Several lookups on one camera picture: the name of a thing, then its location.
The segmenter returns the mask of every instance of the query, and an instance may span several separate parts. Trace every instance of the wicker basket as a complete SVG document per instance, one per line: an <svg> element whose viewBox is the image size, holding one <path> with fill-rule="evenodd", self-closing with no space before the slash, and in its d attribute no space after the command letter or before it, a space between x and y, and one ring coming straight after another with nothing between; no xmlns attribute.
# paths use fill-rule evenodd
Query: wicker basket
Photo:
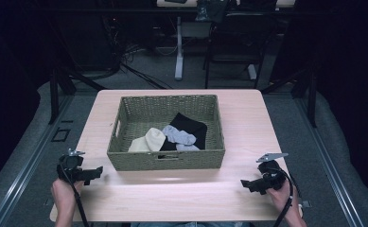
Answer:
<svg viewBox="0 0 368 227"><path fill-rule="evenodd" d="M177 113L207 126L205 149L128 152L133 139L161 130ZM220 168L225 153L217 96L123 96L107 155L116 170Z"/></svg>

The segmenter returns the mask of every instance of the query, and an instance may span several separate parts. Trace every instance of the basket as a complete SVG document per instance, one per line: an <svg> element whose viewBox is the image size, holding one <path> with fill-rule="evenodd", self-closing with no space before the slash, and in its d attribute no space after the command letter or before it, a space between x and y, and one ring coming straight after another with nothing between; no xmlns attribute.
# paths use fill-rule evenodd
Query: basket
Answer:
<svg viewBox="0 0 368 227"><path fill-rule="evenodd" d="M128 152L133 139L161 130L177 113L207 126L205 149ZM220 168L225 147L217 96L123 96L107 155L116 170Z"/></svg>

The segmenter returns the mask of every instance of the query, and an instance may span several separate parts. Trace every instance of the hand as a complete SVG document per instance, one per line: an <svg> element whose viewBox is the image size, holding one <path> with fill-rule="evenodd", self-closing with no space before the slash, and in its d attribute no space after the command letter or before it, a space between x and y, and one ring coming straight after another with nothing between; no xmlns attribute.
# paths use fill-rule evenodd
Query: hand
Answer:
<svg viewBox="0 0 368 227"><path fill-rule="evenodd" d="M285 180L282 187L278 190L274 190L272 188L267 189L267 193L272 197L272 203L274 203L275 208L281 212L284 209L289 197L289 181ZM285 215L285 220L290 227L307 226L299 214L298 204L298 193L296 191L296 187L294 186L292 204Z"/></svg>
<svg viewBox="0 0 368 227"><path fill-rule="evenodd" d="M84 182L74 183L75 188L80 193ZM56 204L58 214L56 226L70 227L72 225L72 218L75 213L75 194L71 185L63 180L57 179L53 182L51 187L54 202Z"/></svg>

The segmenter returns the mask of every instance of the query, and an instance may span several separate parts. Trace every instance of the dark background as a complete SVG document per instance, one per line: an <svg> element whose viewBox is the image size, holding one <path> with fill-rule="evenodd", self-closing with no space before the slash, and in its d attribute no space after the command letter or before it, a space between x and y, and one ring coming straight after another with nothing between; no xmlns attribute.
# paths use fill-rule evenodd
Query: dark background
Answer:
<svg viewBox="0 0 368 227"><path fill-rule="evenodd" d="M316 51L324 53L316 70L318 91L336 115L347 140L351 162L368 186L368 1L358 4L358 1L297 0L296 10L341 9L344 2L355 4L346 20L321 17L293 18L289 22L272 79L284 79L305 67ZM143 4L146 5L143 7L153 6L151 1ZM152 20L131 22L144 26L144 31L149 31L154 23ZM85 37L68 37L67 27L73 23L52 27L41 14L22 11L17 1L0 1L0 170L35 114L40 101L37 88L49 81L57 65L115 67L100 25L98 18L93 19L85 29L97 31L97 36L86 42L101 48L88 46L86 50L77 48L83 53L67 53L65 47L73 45L73 39ZM140 38L143 39L140 33L132 36L139 43ZM146 41L149 43L142 40L143 45L151 48L152 40ZM94 51L100 51L104 58L87 62L76 62L73 58L74 55L94 55Z"/></svg>

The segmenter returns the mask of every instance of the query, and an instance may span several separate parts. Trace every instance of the desk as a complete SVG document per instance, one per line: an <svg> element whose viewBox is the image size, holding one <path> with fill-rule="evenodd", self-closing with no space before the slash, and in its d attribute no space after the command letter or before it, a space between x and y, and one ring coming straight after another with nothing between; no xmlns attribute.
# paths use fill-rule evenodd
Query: desk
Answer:
<svg viewBox="0 0 368 227"><path fill-rule="evenodd" d="M166 2L165 0L157 0L157 7L160 8L195 8L197 6L198 0L187 0L186 3L171 3ZM280 8L292 8L295 4L295 0L277 0L276 7L278 9ZM208 37L209 27L204 28L204 23L199 23L200 26L202 26L201 30L203 30L203 33L196 32L196 35L191 37L197 37L197 38L206 38ZM183 67L184 67L184 52L182 47L182 26L181 23L181 17L178 17L177 20L177 63L175 65L175 79L181 80L183 78ZM248 68L249 74L251 76L251 79L255 77L255 71L254 66L250 65Z"/></svg>
<svg viewBox="0 0 368 227"><path fill-rule="evenodd" d="M220 169L116 171L107 157L122 96L217 95L225 143ZM281 152L263 97L257 90L104 90L98 93L77 150L83 169L104 166L81 192L89 221L274 220L269 196L250 193L240 180L261 177L256 160ZM284 159L279 165L287 171ZM50 218L55 220L53 207ZM80 221L76 209L74 221Z"/></svg>

